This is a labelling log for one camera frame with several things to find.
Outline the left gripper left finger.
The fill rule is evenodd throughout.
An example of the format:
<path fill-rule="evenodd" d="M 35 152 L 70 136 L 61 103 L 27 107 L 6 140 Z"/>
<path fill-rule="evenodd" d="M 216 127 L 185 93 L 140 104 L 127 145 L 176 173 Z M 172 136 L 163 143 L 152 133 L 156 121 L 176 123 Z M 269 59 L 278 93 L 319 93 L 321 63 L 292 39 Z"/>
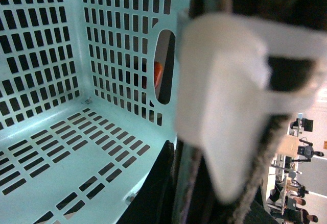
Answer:
<path fill-rule="evenodd" d="M 166 141 L 138 194 L 117 223 L 171 223 L 174 144 Z"/>

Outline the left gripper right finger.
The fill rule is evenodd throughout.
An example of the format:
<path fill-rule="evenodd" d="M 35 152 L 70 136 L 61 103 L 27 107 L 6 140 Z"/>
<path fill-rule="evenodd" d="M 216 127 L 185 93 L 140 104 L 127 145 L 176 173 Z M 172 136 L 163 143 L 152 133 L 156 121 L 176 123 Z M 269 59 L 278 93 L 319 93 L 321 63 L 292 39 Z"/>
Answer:
<path fill-rule="evenodd" d="M 177 223 L 275 223 L 263 205 L 256 200 L 262 178 L 268 169 L 278 141 L 286 130 L 290 115 L 273 115 L 266 122 L 259 147 L 250 159 L 250 168 L 242 179 L 241 192 L 229 204 L 214 193 L 208 163 L 200 149 L 177 141 L 179 170 L 176 186 Z"/>

